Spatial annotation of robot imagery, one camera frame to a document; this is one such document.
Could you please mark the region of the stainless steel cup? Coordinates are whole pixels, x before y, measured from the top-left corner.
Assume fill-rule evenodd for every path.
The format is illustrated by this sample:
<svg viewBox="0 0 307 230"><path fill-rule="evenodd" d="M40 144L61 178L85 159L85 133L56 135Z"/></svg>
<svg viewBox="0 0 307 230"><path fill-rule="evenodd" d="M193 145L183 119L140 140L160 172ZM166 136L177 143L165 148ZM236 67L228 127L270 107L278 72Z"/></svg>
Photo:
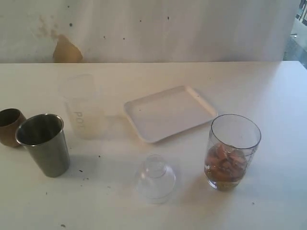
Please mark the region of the stainless steel cup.
<svg viewBox="0 0 307 230"><path fill-rule="evenodd" d="M60 116L46 113L28 118L18 126L15 138L45 176L55 178L69 169L70 157Z"/></svg>

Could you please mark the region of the clear plastic shaker cup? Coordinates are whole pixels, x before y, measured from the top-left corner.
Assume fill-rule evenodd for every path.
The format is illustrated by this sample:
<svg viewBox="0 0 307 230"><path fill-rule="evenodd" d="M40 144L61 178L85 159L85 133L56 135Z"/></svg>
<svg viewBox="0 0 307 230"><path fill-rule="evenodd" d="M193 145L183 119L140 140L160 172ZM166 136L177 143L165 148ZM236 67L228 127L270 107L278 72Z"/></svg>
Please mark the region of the clear plastic shaker cup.
<svg viewBox="0 0 307 230"><path fill-rule="evenodd" d="M236 114L216 117L210 127L204 173L216 190L234 189L244 178L261 141L259 127Z"/></svg>

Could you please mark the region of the white rectangular tray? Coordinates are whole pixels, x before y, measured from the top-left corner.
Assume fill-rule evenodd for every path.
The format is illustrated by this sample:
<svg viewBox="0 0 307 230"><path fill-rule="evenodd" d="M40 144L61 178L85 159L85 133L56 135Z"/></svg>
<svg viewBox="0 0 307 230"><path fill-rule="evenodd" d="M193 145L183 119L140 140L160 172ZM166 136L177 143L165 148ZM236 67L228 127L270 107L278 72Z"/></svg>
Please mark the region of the white rectangular tray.
<svg viewBox="0 0 307 230"><path fill-rule="evenodd" d="M184 85L128 101L123 107L138 137L146 143L156 143L218 116L206 98Z"/></svg>

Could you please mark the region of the translucent plastic cup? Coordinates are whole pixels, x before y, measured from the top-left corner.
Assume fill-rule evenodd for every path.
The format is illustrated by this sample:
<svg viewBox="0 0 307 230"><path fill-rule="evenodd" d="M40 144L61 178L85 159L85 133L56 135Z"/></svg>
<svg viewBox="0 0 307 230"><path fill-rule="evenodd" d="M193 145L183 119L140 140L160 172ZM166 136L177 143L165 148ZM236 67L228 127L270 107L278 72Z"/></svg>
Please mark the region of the translucent plastic cup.
<svg viewBox="0 0 307 230"><path fill-rule="evenodd" d="M96 139L102 135L105 115L101 88L94 76L81 74L68 77L59 84L66 112L74 134L83 139Z"/></svg>

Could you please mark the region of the brown wooden bowl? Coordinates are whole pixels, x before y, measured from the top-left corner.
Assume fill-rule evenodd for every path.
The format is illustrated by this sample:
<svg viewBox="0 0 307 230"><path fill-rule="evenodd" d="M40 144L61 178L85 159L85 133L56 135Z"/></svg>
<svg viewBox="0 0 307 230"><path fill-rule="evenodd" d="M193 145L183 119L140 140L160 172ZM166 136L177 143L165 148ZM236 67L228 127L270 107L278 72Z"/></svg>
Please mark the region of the brown wooden bowl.
<svg viewBox="0 0 307 230"><path fill-rule="evenodd" d="M19 125L26 120L22 112L16 108L8 108L0 112L0 142L7 147L18 147L15 133Z"/></svg>

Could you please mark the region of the clear plastic shaker lid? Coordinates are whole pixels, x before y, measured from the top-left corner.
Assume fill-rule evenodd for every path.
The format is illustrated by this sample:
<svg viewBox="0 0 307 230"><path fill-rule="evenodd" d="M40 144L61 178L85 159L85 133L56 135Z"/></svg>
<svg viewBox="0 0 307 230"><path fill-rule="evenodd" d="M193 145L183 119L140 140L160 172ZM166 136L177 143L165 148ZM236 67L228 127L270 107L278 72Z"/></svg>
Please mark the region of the clear plastic shaker lid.
<svg viewBox="0 0 307 230"><path fill-rule="evenodd" d="M157 154L148 156L135 174L136 191L148 203L165 203L171 197L175 184L174 170Z"/></svg>

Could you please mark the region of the brown cubes and gold coins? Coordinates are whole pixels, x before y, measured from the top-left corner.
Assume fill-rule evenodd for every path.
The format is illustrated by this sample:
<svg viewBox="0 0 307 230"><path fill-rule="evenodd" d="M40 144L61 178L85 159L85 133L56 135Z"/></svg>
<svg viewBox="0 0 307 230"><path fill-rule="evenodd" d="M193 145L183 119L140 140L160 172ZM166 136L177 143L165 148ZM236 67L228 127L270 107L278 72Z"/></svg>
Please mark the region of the brown cubes and gold coins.
<svg viewBox="0 0 307 230"><path fill-rule="evenodd" d="M222 144L207 150L204 172L208 182L217 190L227 191L236 187L245 175L248 161L238 150L227 151Z"/></svg>

